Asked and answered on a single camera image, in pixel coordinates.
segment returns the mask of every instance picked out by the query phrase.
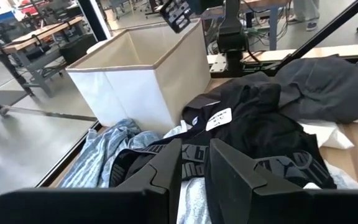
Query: gray cloth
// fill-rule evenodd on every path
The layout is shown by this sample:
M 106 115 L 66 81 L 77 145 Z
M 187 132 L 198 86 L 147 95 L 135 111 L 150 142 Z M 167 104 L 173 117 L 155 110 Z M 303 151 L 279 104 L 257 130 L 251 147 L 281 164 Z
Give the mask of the gray cloth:
M 336 56 L 294 60 L 274 78 L 263 72 L 233 78 L 190 101 L 183 119 L 191 124 L 201 107 L 220 100 L 223 90 L 268 82 L 281 85 L 280 112 L 294 120 L 350 123 L 358 119 L 358 66 Z
M 142 132 L 131 119 L 123 119 L 101 134 L 90 129 L 80 156 L 59 187 L 109 187 L 111 166 L 119 152 L 144 148 L 160 139 L 155 131 Z

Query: blue fabric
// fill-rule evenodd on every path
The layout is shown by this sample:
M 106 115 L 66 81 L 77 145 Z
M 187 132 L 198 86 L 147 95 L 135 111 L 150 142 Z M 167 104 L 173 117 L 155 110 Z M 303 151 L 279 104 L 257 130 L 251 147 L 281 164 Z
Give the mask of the blue fabric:
M 155 131 L 141 132 L 131 119 L 123 119 L 99 135 L 90 129 L 80 156 L 59 187 L 109 187 L 111 166 L 119 152 L 147 147 L 160 139 Z

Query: black bar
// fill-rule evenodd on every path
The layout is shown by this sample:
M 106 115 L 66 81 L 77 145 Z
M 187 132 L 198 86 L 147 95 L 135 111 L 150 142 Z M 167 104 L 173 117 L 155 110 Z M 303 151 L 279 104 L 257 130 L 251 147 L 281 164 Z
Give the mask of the black bar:
M 96 12 L 93 9 L 90 0 L 78 0 L 78 4 L 80 4 L 81 10 L 86 17 L 91 29 L 93 31 L 96 40 L 102 41 L 107 40 L 106 34 L 103 31 L 102 25 L 99 22 L 98 17 L 96 16 Z
M 99 121 L 95 122 L 92 127 L 99 131 L 102 128 L 102 125 Z M 88 131 L 82 135 L 82 137 L 76 142 L 76 144 L 67 152 L 67 154 L 57 162 L 54 167 L 48 172 L 47 175 L 37 184 L 35 187 L 49 187 L 53 181 L 66 169 L 66 167 L 73 161 L 73 159 L 81 152 L 82 147 L 86 142 L 86 136 Z
M 8 54 L 6 54 L 4 52 L 4 50 L 1 46 L 0 46 L 0 51 L 2 52 L 0 54 L 0 62 L 6 67 L 6 69 L 13 76 L 13 78 L 20 84 L 20 86 L 23 88 L 23 90 L 30 96 L 34 96 L 34 93 L 32 92 L 32 90 L 29 87 L 23 86 L 24 84 L 27 83 L 27 81 L 20 74 L 18 74 L 16 67 L 13 66 L 13 64 L 9 60 Z
M 97 118 L 90 117 L 90 116 L 54 113 L 54 112 L 46 112 L 46 111 L 24 109 L 24 108 L 16 108 L 16 107 L 10 107 L 9 111 L 17 112 L 17 113 L 23 113 L 23 114 L 33 114 L 33 115 L 48 116 L 48 117 L 51 117 L 51 118 L 65 118 L 65 119 L 75 119 L 75 120 L 80 120 L 80 121 L 91 121 L 91 122 L 97 122 L 98 121 Z
M 347 7 L 340 15 L 335 17 L 329 24 L 323 27 L 316 35 L 314 35 L 309 41 L 303 46 L 298 48 L 289 56 L 285 57 L 280 64 L 277 66 L 277 70 L 282 68 L 284 65 L 290 63 L 294 59 L 302 58 L 312 48 L 316 47 L 326 37 L 331 35 L 335 30 L 341 27 L 345 22 L 358 13 L 358 0 L 354 1 L 349 7 Z

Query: clothing tag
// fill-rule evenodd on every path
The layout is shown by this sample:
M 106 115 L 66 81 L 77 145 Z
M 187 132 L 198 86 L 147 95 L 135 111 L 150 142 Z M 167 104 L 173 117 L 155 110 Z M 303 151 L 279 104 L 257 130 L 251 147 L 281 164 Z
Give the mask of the clothing tag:
M 231 108 L 226 108 L 222 111 L 219 111 L 208 120 L 208 123 L 206 123 L 205 131 L 209 131 L 222 124 L 227 124 L 231 121 L 231 119 Z

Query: white label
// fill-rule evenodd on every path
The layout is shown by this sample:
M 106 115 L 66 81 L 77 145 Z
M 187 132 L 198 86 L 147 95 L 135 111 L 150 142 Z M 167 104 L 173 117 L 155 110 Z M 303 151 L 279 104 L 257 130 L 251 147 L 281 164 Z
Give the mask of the white label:
M 193 122 L 191 122 L 191 124 L 192 124 L 193 126 L 196 125 L 197 120 L 198 120 L 198 117 L 195 117 L 195 118 L 193 119 Z
M 231 121 L 231 108 L 226 108 L 222 111 L 217 112 L 212 116 L 208 123 L 206 123 L 205 131 L 209 131 L 220 125 L 227 124 Z
M 303 187 L 303 189 L 321 189 L 321 188 L 319 188 L 315 183 L 308 183 L 308 184 L 306 184 L 304 187 Z

